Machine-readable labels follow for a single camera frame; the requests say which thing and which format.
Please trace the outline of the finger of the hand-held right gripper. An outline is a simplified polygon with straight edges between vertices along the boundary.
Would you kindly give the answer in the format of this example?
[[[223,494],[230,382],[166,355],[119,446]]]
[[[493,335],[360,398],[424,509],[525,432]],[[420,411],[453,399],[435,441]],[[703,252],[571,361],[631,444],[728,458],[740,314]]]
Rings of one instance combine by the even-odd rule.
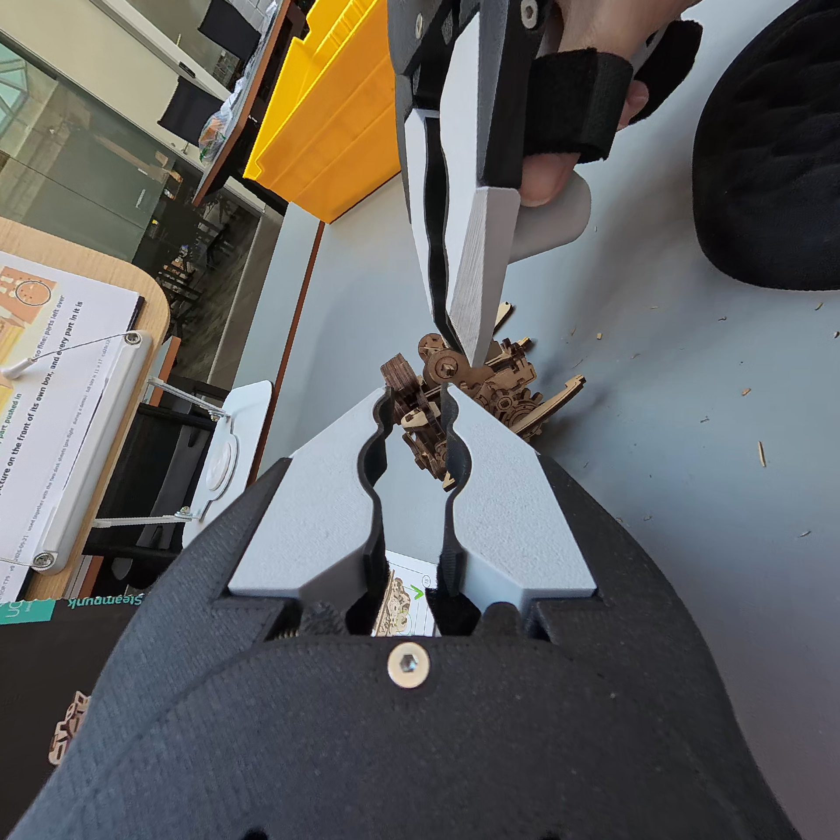
[[[520,197],[503,185],[506,151],[490,159],[490,128],[509,13],[480,9],[454,41],[440,99],[447,167],[446,313],[468,362],[486,358],[507,273]]]
[[[427,304],[438,332],[449,346],[459,349],[461,344],[446,309],[448,178],[439,112],[415,108],[403,128],[407,209]]]

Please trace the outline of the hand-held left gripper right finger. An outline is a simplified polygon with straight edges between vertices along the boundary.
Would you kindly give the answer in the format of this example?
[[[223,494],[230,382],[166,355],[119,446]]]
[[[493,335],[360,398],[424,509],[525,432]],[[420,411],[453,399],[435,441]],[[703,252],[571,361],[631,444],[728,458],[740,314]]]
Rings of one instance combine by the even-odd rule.
[[[446,501],[437,585],[443,636],[471,635],[487,608],[588,598],[596,583],[534,448],[455,385],[443,385]]]

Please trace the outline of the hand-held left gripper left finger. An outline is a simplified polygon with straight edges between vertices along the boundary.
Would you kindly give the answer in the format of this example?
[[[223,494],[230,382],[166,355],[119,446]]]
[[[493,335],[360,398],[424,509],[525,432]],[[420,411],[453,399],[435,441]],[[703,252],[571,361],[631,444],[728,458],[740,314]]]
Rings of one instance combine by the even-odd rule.
[[[383,386],[289,457],[232,594],[326,602],[352,634],[373,632],[391,574],[374,486],[392,427],[393,393]]]

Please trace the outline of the wooden mechanical model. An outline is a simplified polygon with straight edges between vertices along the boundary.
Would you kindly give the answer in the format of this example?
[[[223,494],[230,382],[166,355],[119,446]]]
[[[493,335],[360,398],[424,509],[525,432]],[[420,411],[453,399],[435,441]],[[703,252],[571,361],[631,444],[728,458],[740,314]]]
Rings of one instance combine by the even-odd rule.
[[[403,441],[416,465],[439,480],[445,491],[454,488],[455,480],[446,467],[444,385],[465,393],[526,442],[541,435],[543,424],[583,390],[585,378],[576,375],[549,399],[531,392],[537,372],[527,356],[530,344],[529,338],[492,339],[485,363],[471,366],[442,335],[429,333],[417,345],[421,374],[415,374],[400,353],[381,366],[384,382],[392,389],[394,423],[402,428]]]

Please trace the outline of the grey desk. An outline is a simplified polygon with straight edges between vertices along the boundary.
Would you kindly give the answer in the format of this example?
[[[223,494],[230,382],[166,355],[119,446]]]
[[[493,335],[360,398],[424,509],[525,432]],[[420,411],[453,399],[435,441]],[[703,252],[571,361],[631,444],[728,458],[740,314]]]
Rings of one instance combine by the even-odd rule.
[[[762,772],[804,838],[838,838],[838,294],[723,275],[692,216],[692,147],[723,71],[793,2],[701,2],[693,70],[581,168],[591,221],[511,266],[503,334],[535,390],[586,385],[538,448],[638,541],[688,606]],[[400,176],[327,225],[262,472],[436,332]]]

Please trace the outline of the person's right hand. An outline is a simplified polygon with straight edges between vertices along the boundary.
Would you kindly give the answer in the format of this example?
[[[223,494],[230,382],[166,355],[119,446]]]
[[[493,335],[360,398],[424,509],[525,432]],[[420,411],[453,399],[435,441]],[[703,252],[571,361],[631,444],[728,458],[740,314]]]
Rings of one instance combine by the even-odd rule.
[[[546,29],[547,46],[558,52],[593,48],[635,57],[651,35],[679,19],[697,1],[558,1]],[[564,191],[578,154],[535,154],[524,158],[521,204],[540,207]]]

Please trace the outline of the yellow plastic bin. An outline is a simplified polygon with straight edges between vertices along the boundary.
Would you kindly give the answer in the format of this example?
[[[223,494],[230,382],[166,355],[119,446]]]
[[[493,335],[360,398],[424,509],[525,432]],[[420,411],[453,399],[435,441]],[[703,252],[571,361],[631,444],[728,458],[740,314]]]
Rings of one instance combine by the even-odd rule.
[[[317,1],[293,38],[245,178],[326,224],[400,171],[386,1]]]

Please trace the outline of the assembly instruction booklet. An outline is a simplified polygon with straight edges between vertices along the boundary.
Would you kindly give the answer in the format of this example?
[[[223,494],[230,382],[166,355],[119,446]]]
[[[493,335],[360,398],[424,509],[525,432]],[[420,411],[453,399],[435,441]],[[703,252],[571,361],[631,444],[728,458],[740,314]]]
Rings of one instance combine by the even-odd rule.
[[[437,566],[390,550],[390,576],[374,620],[373,637],[438,637],[427,590],[437,583]]]

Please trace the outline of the white plastic plate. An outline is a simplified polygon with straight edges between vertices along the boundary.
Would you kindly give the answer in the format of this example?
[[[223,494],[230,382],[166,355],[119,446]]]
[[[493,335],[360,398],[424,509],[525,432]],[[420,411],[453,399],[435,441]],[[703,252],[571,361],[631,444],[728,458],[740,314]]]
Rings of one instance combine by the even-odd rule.
[[[272,384],[259,381],[234,388],[224,400],[226,414],[211,437],[184,525],[184,549],[244,493],[271,395]]]

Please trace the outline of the clear plastic bag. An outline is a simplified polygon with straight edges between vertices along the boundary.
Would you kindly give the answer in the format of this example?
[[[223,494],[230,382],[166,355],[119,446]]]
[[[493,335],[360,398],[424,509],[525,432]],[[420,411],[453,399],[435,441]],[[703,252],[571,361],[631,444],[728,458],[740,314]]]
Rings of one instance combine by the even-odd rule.
[[[238,116],[231,99],[225,100],[220,109],[208,118],[198,137],[198,157],[203,164],[211,165],[215,162],[225,142],[230,138],[237,120]]]

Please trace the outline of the white clip bar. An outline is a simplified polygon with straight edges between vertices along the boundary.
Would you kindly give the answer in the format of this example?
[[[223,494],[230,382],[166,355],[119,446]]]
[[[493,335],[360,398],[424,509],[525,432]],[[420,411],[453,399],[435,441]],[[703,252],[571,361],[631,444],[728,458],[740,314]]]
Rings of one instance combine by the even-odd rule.
[[[31,567],[38,574],[63,571],[84,546],[145,393],[155,349],[155,338],[146,330],[135,329],[121,337],[79,455],[32,559]]]

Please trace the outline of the black chair back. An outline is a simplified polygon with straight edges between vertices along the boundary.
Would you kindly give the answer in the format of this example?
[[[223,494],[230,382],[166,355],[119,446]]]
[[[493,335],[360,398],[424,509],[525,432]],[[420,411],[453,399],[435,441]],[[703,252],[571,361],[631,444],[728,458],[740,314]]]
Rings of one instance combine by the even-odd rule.
[[[215,97],[189,79],[178,77],[172,99],[157,124],[181,140],[198,146],[207,121],[222,108]]]
[[[255,54],[261,40],[259,29],[228,1],[211,1],[197,31],[242,61]]]

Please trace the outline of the black honeycomb cushion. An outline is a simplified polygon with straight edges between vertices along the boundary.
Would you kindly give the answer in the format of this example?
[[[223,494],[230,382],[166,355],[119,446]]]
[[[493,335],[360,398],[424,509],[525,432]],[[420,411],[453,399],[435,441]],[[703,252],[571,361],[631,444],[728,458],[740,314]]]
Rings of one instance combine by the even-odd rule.
[[[721,76],[697,125],[692,208],[725,275],[838,290],[838,1],[793,4]]]

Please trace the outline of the printed paper sheet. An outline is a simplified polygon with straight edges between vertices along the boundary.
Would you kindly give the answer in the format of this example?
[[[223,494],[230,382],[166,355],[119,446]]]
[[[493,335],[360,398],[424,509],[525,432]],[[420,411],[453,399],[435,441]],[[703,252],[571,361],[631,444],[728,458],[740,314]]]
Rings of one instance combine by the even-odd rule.
[[[142,304],[2,252],[1,554],[25,576]]]

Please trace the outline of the black and teal kit box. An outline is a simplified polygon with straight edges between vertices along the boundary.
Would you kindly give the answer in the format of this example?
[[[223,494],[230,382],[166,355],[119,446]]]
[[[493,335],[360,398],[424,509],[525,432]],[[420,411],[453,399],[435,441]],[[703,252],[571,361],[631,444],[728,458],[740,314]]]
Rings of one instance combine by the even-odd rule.
[[[2,604],[2,807],[25,806],[65,758],[143,591]]]

